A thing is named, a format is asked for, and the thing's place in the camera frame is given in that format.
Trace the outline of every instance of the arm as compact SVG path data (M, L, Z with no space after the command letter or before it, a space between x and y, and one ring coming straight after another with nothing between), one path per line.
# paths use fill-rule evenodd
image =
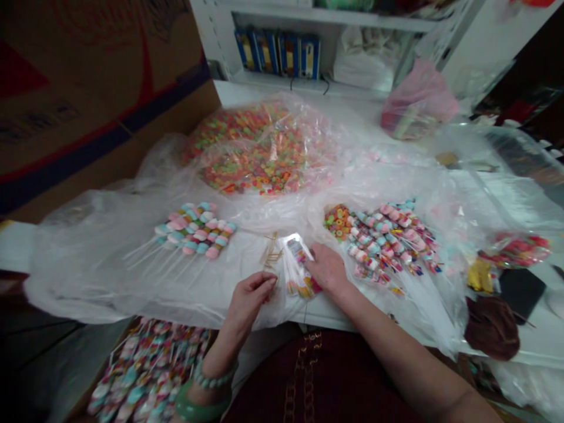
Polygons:
M311 275L364 337L404 399L427 421L501 422L488 403L347 280L332 249L314 244Z
M276 278L272 273L258 272L237 284L225 322L202 362L202 374L206 378L217 379L231 371L251 332L260 307L269 300L269 295L276 285ZM220 389L204 389L193 381L187 398L192 404L205 407L226 400L230 392L230 384ZM175 416L174 422L182 420Z

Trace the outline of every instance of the blue box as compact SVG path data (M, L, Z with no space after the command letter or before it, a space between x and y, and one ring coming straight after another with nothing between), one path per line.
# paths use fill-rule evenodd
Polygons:
M319 58L321 43L315 35L300 38L300 77L319 79Z
M283 32L278 36L280 52L280 73L290 78L300 77L300 38L292 33Z
M237 41L237 47L239 47L243 68L246 71L260 72L252 31L240 28L235 29L235 40Z
M280 55L278 54L278 35L272 31L266 32L268 50L272 59L273 73L280 75Z
M278 74L278 72L275 71L275 69L278 69L276 49L271 52L267 32L256 29L253 31L253 39L261 72Z

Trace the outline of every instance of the white wall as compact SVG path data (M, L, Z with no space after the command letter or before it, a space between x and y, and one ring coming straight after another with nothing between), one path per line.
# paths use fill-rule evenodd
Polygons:
M508 3L508 0L484 2L442 70L450 87L464 66L513 59L564 0L556 0L546 9L524 6L519 0L516 15L511 13L515 10Z

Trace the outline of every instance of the woman's left hand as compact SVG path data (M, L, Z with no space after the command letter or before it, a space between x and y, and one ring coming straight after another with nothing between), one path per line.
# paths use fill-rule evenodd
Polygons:
M257 272L237 284L221 328L223 335L228 335L238 345L244 344L260 306L268 302L276 280L277 276L273 273Z

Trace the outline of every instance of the hand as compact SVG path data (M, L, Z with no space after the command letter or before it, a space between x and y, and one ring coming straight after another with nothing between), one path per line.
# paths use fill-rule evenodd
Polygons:
M317 243L310 247L310 251L315 261L307 260L305 267L324 291L331 294L350 284L345 263L337 252Z
M269 272L253 273L235 287L227 317L221 328L235 343L243 345L251 332L260 306L268 302L277 276Z

